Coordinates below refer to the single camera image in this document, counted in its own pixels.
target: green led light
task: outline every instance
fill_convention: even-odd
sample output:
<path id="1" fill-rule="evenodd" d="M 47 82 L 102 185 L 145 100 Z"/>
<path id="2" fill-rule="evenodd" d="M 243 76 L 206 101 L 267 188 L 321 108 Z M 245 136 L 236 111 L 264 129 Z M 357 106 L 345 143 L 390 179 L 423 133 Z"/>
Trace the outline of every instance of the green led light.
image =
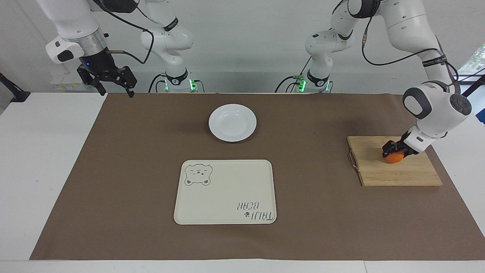
<path id="1" fill-rule="evenodd" d="M 302 79 L 302 82 L 300 83 L 300 86 L 298 87 L 298 91 L 304 92 L 306 85 L 307 85 L 307 81 L 305 81 L 304 79 Z"/>
<path id="2" fill-rule="evenodd" d="M 194 84 L 194 81 L 192 79 L 189 79 L 190 81 L 190 88 L 192 89 L 192 91 L 196 90 L 197 89 L 197 85 Z"/>

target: wooden cutting board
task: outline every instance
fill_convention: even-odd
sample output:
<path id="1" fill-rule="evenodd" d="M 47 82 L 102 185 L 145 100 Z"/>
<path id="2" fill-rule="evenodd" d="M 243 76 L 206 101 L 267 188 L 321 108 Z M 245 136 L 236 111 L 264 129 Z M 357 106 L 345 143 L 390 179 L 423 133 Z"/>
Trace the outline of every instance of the wooden cutting board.
<path id="1" fill-rule="evenodd" d="M 438 174 L 426 152 L 410 155 L 398 163 L 382 157 L 382 146 L 400 136 L 348 136 L 353 160 L 364 187 L 441 186 Z"/>

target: white plate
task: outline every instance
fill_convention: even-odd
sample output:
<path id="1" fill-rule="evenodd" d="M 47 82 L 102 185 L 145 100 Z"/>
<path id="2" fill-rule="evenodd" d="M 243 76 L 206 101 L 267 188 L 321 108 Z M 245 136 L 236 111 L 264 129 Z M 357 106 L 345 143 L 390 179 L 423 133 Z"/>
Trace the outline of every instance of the white plate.
<path id="1" fill-rule="evenodd" d="M 220 140 L 241 141 L 248 138 L 256 129 L 256 116 L 244 105 L 222 105 L 210 115 L 209 128 Z"/>
<path id="2" fill-rule="evenodd" d="M 273 168 L 267 160 L 188 160 L 175 202 L 178 224 L 271 224 Z"/>

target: white table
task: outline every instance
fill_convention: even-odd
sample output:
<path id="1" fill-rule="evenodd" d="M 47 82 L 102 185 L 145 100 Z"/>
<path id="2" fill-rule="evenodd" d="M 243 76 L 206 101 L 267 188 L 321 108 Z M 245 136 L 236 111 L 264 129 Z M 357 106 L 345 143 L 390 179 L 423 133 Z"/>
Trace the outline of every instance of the white table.
<path id="1" fill-rule="evenodd" d="M 485 261 L 28 261 L 104 99 L 33 93 L 0 116 L 0 272 L 485 272 Z M 472 116 L 433 147 L 485 234 L 484 141 Z"/>

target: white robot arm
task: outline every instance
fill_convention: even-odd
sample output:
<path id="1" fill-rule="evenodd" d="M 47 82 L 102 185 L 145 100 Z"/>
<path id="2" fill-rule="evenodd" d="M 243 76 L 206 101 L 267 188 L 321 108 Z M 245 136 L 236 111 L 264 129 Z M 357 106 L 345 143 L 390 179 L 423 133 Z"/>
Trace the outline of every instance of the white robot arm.
<path id="1" fill-rule="evenodd" d="M 154 53 L 162 60 L 170 92 L 192 92 L 191 74 L 178 51 L 190 49 L 194 44 L 192 33 L 178 23 L 169 0 L 145 0 L 148 18 L 162 27 L 149 29 L 155 36 Z M 150 34 L 143 32 L 141 40 L 146 49 L 151 44 Z"/>
<path id="2" fill-rule="evenodd" d="M 106 90 L 100 81 L 113 82 L 133 97 L 136 78 L 128 66 L 118 68 L 115 65 L 86 0 L 37 0 L 37 3 L 59 33 L 46 45 L 54 63 L 79 58 L 81 65 L 77 71 L 85 85 L 95 87 L 104 95 Z"/>
<path id="3" fill-rule="evenodd" d="M 383 157 L 398 162 L 423 152 L 435 140 L 445 137 L 471 113 L 471 105 L 460 95 L 460 87 L 446 64 L 446 56 L 433 34 L 421 0 L 342 0 L 331 17 L 331 29 L 311 35 L 306 49 L 312 56 L 304 74 L 306 91 L 322 92 L 333 62 L 330 53 L 347 49 L 353 28 L 360 18 L 382 16 L 393 47 L 421 58 L 428 81 L 409 88 L 404 107 L 417 122 L 401 138 L 383 147 Z M 362 50 L 367 35 L 362 41 Z"/>

